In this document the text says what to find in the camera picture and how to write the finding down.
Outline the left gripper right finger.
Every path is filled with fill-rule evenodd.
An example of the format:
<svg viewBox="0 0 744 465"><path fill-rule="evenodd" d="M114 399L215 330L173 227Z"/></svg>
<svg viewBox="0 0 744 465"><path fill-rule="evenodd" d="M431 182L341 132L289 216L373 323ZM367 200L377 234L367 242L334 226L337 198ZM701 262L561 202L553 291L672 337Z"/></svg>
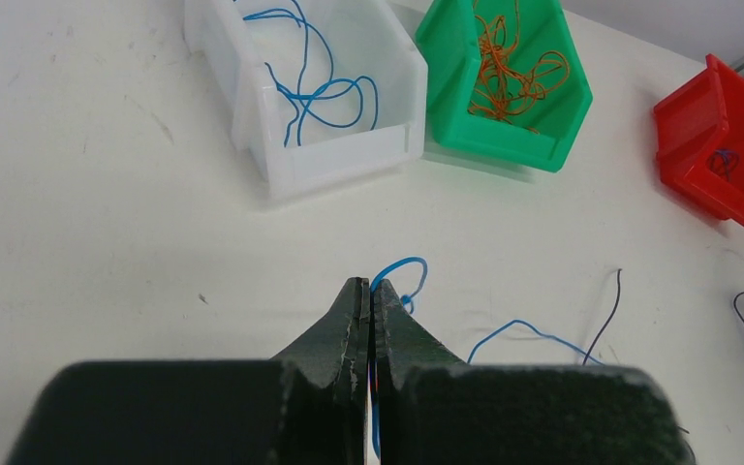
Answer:
<svg viewBox="0 0 744 465"><path fill-rule="evenodd" d="M667 396L626 366L474 365L371 291L385 464L693 464Z"/></svg>

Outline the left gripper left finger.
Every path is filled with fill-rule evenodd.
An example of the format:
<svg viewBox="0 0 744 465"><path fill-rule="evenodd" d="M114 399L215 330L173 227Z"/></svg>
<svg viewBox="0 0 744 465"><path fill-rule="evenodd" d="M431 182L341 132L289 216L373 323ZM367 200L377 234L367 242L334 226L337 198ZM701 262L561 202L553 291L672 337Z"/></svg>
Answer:
<svg viewBox="0 0 744 465"><path fill-rule="evenodd" d="M362 464L369 283L267 359L91 360L41 391L12 464Z"/></svg>

